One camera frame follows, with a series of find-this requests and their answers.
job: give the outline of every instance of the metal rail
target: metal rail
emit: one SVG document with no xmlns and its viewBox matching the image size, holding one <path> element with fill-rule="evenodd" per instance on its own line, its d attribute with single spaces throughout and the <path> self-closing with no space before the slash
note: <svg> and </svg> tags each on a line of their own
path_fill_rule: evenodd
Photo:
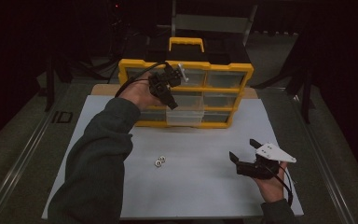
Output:
<svg viewBox="0 0 358 224">
<path fill-rule="evenodd" d="M 53 117 L 53 111 L 62 100 L 64 94 L 68 89 L 67 85 L 63 85 L 60 87 L 58 92 L 58 99 L 56 104 L 52 106 L 48 113 L 39 121 L 36 129 L 34 130 L 33 134 L 31 135 L 30 139 L 28 140 L 26 146 L 22 150 L 20 156 L 17 158 L 14 165 L 10 168 L 5 177 L 2 185 L 0 187 L 0 213 L 2 212 L 8 198 L 10 197 L 11 193 L 13 192 L 14 188 L 16 188 L 17 183 L 21 179 L 22 173 L 24 172 L 28 162 L 34 155 L 34 152 L 39 145 L 40 139 L 43 137 L 46 128 L 48 127 L 51 118 Z"/>
<path fill-rule="evenodd" d="M 302 127 L 306 135 L 308 136 L 308 139 L 310 140 L 310 146 L 312 148 L 313 156 L 316 160 L 316 165 L 321 172 L 321 176 L 324 180 L 327 190 L 329 191 L 333 204 L 336 207 L 339 218 L 341 219 L 342 223 L 356 223 L 350 208 L 347 206 L 347 202 L 345 201 L 345 198 L 341 192 L 341 188 L 339 187 L 336 179 L 334 178 L 333 173 L 329 168 L 327 161 L 324 158 L 323 151 L 321 149 L 321 146 L 319 145 L 318 140 L 315 137 L 312 127 L 309 124 L 306 124 L 301 116 L 301 102 L 299 101 L 297 96 L 293 95 L 289 96 L 289 100 L 292 103 L 294 111 L 296 112 L 296 118 L 299 120 L 299 123 L 302 124 Z"/>
</svg>

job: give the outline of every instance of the person's left hand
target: person's left hand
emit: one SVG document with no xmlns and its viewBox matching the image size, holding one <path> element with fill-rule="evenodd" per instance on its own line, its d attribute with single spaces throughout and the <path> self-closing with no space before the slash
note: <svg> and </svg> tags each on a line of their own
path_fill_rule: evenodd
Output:
<svg viewBox="0 0 358 224">
<path fill-rule="evenodd" d="M 118 97 L 133 102 L 140 110 L 146 109 L 151 105 L 163 105 L 156 96 L 149 90 L 149 81 L 152 74 L 145 72 L 135 82 L 131 83 Z"/>
</svg>

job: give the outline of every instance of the white board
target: white board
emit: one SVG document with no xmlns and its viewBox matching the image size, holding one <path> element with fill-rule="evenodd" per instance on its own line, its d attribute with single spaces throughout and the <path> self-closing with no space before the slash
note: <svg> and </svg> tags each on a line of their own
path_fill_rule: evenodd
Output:
<svg viewBox="0 0 358 224">
<path fill-rule="evenodd" d="M 48 204 L 63 183 L 68 152 L 110 99 L 87 98 L 42 218 L 48 217 Z M 257 185 L 250 177 L 237 175 L 228 156 L 232 151 L 241 161 L 253 162 L 251 138 L 278 146 L 261 100 L 243 99 L 228 129 L 135 127 L 131 133 L 133 150 L 125 160 L 122 219 L 262 216 L 263 199 Z M 160 156 L 166 162 L 158 168 L 155 161 Z M 293 193 L 292 209 L 301 216 L 294 187 Z"/>
</svg>

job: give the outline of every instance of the green sleeve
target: green sleeve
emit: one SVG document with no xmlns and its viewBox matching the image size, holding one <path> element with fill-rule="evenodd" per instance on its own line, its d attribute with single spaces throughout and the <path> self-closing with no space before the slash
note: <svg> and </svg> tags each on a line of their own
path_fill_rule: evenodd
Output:
<svg viewBox="0 0 358 224">
<path fill-rule="evenodd" d="M 123 201 L 129 134 L 140 116 L 136 105 L 114 98 L 87 126 L 68 155 L 65 181 L 48 207 L 52 223 L 118 223 Z"/>
<path fill-rule="evenodd" d="M 285 199 L 275 203 L 262 203 L 264 219 L 268 224 L 297 224 L 299 223 Z"/>
</svg>

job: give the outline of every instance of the hand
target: hand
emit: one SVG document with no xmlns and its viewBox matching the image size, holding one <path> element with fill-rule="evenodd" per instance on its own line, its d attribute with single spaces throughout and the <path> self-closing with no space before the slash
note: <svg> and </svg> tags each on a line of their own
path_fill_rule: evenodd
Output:
<svg viewBox="0 0 358 224">
<path fill-rule="evenodd" d="M 150 105 L 163 105 L 163 103 L 149 91 L 149 81 L 152 74 L 145 72 L 135 82 L 131 83 L 118 97 L 133 102 L 140 110 Z"/>
<path fill-rule="evenodd" d="M 284 169 L 287 167 L 287 162 L 282 161 L 280 166 L 283 169 L 279 169 L 278 177 L 283 180 L 284 179 Z M 266 203 L 274 203 L 279 200 L 282 200 L 283 197 L 283 185 L 279 182 L 275 177 L 271 179 L 256 179 L 253 178 L 255 183 L 260 190 L 261 196 L 263 197 Z"/>
</svg>

